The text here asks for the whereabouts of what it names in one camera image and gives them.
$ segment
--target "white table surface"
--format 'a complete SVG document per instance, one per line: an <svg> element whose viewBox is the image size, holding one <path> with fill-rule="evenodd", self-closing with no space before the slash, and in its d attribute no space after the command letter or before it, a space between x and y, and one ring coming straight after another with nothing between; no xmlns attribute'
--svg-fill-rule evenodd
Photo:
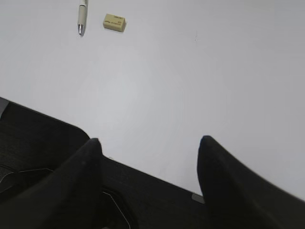
<svg viewBox="0 0 305 229"><path fill-rule="evenodd" d="M0 97L82 128L103 153L201 193L211 135L305 199L303 0L0 2ZM127 20L106 30L106 13Z"/></svg>

